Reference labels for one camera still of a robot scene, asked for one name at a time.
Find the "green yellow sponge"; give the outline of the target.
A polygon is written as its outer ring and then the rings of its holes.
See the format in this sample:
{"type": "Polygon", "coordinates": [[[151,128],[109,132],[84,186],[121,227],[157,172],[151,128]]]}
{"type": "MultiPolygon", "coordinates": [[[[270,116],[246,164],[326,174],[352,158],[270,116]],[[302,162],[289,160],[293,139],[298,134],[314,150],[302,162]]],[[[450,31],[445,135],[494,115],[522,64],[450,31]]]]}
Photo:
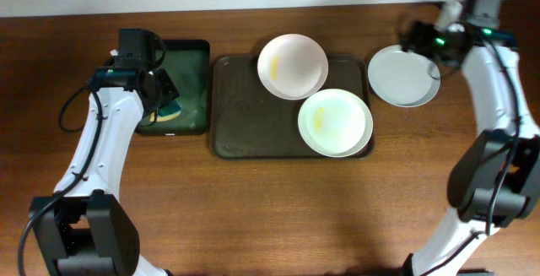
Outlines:
{"type": "Polygon", "coordinates": [[[181,114],[181,105],[176,101],[171,101],[167,106],[159,108],[149,117],[149,122],[167,122],[181,114]]]}

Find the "grey plate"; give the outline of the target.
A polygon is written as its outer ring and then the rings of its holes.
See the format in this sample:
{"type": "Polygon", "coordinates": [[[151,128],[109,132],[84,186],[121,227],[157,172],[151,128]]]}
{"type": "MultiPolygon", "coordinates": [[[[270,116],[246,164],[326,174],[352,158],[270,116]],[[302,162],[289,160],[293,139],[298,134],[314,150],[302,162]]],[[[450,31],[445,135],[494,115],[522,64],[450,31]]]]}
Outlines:
{"type": "Polygon", "coordinates": [[[428,58],[404,52],[399,45],[379,50],[368,65],[370,87],[386,103],[417,107],[431,101],[440,89],[440,72],[428,58]]]}

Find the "pink white plate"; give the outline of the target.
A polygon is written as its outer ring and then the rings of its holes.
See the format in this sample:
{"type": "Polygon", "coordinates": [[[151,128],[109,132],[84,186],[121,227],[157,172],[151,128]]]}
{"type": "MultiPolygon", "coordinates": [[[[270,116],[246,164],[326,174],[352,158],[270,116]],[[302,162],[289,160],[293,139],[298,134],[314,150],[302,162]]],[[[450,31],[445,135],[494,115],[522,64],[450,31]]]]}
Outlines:
{"type": "Polygon", "coordinates": [[[258,77],[271,94],[285,100],[303,100],[326,82],[329,61],[321,46],[299,34],[270,40],[256,61],[258,77]]]}

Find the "pale green plate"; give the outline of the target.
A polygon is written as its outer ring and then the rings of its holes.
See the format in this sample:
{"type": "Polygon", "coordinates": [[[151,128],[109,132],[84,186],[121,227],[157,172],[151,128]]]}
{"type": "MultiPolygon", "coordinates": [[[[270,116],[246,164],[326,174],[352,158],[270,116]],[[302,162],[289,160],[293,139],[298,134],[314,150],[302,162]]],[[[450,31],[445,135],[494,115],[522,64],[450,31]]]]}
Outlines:
{"type": "Polygon", "coordinates": [[[309,97],[300,107],[297,123],[307,146],[331,158],[360,153],[374,129],[367,104],[343,89],[324,89],[309,97]]]}

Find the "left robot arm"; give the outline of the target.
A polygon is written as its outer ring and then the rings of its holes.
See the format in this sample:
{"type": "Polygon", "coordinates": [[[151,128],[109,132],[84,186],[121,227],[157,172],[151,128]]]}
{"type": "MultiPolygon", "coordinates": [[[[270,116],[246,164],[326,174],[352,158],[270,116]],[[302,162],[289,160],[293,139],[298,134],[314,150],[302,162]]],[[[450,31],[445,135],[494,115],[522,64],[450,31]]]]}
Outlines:
{"type": "Polygon", "coordinates": [[[140,251],[138,231],[120,204],[127,151],[139,123],[178,97],[161,64],[164,41],[154,32],[121,29],[116,54],[82,91],[89,94],[78,147],[49,197],[36,197],[17,251],[35,235],[50,275],[167,275],[140,251]]]}

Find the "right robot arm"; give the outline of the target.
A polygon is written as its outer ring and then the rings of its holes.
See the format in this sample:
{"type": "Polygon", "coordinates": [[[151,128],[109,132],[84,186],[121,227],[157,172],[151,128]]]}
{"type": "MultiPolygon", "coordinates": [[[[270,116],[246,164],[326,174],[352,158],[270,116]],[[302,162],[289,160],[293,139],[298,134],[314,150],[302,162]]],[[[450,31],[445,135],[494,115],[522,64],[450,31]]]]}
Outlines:
{"type": "Polygon", "coordinates": [[[399,35],[402,51],[461,70],[478,135],[451,170],[445,217],[402,275],[457,275],[484,241],[539,201],[539,126],[521,86],[516,39],[499,29],[501,2],[448,2],[435,24],[415,21],[399,35]]]}

